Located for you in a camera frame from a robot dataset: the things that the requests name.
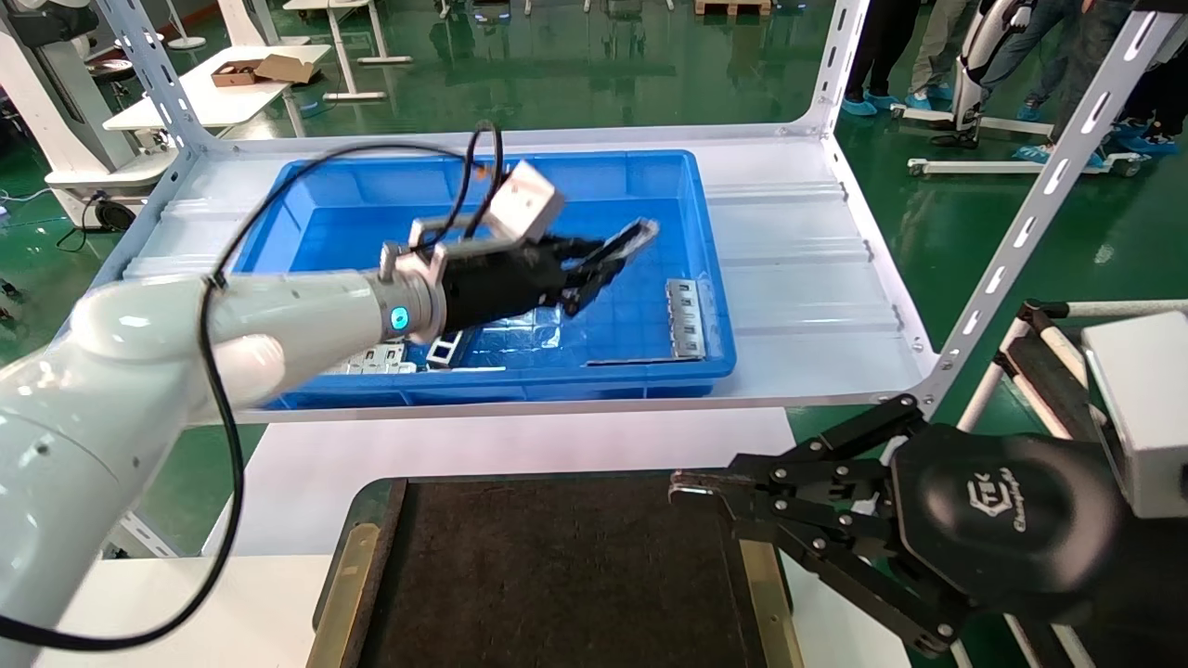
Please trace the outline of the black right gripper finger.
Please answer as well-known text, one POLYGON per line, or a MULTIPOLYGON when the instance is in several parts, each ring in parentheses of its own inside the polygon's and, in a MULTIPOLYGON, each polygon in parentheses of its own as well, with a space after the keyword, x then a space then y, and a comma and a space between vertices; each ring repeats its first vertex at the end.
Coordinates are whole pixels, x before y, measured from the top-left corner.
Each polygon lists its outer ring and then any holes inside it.
POLYGON ((950 651, 962 630, 963 611, 933 609, 859 557, 857 538, 820 525, 836 517, 826 505, 790 497, 674 497, 672 503, 718 513, 740 540, 775 546, 920 654, 950 651))
POLYGON ((739 453, 725 467, 676 470, 666 499, 674 505, 750 503, 765 492, 819 503, 866 500, 891 485, 890 465, 876 452, 925 426, 916 397, 901 393, 783 453, 739 453))

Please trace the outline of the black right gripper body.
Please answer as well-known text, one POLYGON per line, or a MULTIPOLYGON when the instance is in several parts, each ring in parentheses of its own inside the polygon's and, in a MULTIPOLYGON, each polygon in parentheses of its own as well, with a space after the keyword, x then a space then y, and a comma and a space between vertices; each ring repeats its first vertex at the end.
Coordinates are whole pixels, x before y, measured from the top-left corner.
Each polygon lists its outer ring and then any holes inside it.
POLYGON ((925 427, 891 456, 905 550, 973 609, 1091 619, 1129 505, 1102 448, 925 427))

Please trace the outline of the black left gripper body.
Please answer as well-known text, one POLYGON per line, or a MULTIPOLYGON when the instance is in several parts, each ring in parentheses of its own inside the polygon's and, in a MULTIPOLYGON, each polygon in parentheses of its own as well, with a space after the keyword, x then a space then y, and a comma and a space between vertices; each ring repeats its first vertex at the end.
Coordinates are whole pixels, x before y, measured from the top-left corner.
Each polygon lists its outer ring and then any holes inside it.
POLYGON ((523 315, 562 301, 571 241, 546 237, 537 244, 446 261, 443 334, 523 315))

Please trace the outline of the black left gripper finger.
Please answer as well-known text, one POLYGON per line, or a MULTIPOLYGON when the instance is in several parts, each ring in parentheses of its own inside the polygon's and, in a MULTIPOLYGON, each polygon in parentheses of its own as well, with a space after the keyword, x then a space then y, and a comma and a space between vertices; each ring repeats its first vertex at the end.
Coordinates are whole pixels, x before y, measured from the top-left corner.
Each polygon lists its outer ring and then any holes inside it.
POLYGON ((567 279, 560 296, 560 308, 567 317, 576 317, 590 305, 602 289, 620 272, 636 261, 642 247, 599 248, 582 261, 567 270, 567 279))
POLYGON ((561 270, 593 270, 608 256, 604 239, 555 237, 555 259, 561 270))

